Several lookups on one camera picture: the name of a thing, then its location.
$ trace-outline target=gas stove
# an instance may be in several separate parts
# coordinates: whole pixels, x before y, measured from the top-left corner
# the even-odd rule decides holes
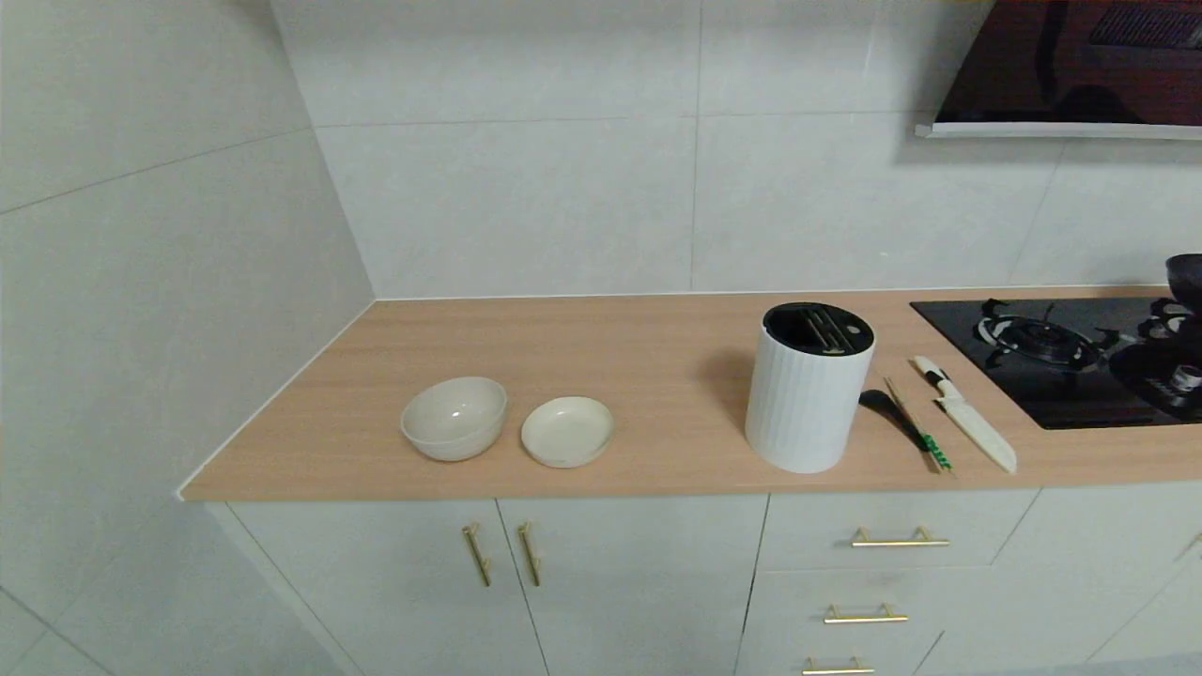
[[[1172,298],[911,306],[1040,427],[1202,422],[1202,318]]]

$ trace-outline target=wooden countertop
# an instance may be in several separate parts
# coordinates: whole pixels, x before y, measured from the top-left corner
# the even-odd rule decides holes
[[[933,300],[1158,296],[1161,287],[1039,287],[813,293],[599,296],[377,302],[183,488],[189,500],[399,500],[551,496],[1002,488],[1202,479],[1192,425],[1045,431],[909,303]],[[933,474],[891,422],[863,408],[846,455],[822,474],[762,461],[742,426],[764,310],[822,301],[877,336],[874,374],[892,375],[956,464]],[[998,469],[932,402],[908,357],[923,354],[1011,441],[1018,474]],[[460,463],[421,456],[401,437],[417,392],[458,375],[505,385],[500,440]],[[551,469],[520,446],[522,421],[565,395],[618,420],[600,459]]]

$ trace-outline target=cabinet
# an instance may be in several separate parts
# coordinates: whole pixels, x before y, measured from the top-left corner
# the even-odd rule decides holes
[[[1090,662],[1141,659],[1202,652],[1202,559],[1191,562],[1153,601],[1115,634]]]
[[[956,618],[920,675],[1081,664],[1186,565],[1202,523],[1197,482],[1048,488],[987,586],[948,576],[975,610]]]
[[[766,496],[499,504],[552,676],[733,672]]]
[[[494,500],[230,506],[367,676],[546,674]]]
[[[988,565],[1036,493],[773,496],[764,520],[760,570]],[[945,540],[946,546],[852,546],[863,534],[873,540],[922,539],[920,528],[935,540]]]
[[[939,569],[760,573],[738,676],[797,676],[810,658],[819,669],[845,668],[857,658],[879,676],[910,676],[956,601],[944,575]],[[889,615],[905,621],[883,622]]]

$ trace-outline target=ceramic bowl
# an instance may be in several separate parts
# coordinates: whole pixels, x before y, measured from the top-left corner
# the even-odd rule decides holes
[[[456,462],[478,456],[501,435],[508,398],[500,383],[466,376],[444,380],[413,397],[400,432],[428,457]]]
[[[547,467],[595,461],[613,437],[613,414],[588,397],[560,397],[534,409],[522,423],[522,445]]]

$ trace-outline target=knife holder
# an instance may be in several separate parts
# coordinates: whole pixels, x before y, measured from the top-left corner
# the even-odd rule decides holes
[[[763,315],[744,432],[772,464],[798,474],[843,457],[876,344],[868,322],[823,303]]]

